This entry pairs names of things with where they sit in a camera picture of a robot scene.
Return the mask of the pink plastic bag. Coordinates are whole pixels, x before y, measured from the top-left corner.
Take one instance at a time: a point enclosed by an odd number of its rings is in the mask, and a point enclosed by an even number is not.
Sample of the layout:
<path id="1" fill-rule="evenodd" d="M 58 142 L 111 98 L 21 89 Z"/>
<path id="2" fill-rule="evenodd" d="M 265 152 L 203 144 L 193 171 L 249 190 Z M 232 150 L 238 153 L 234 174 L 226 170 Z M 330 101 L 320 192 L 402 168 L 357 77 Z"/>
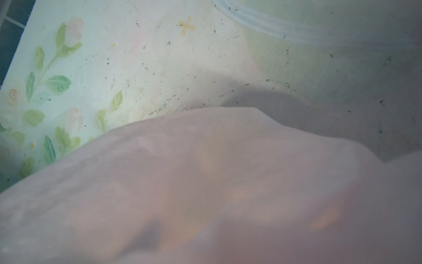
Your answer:
<path id="1" fill-rule="evenodd" d="M 422 154 L 203 108 L 111 130 L 1 194 L 3 264 L 419 264 Z"/>

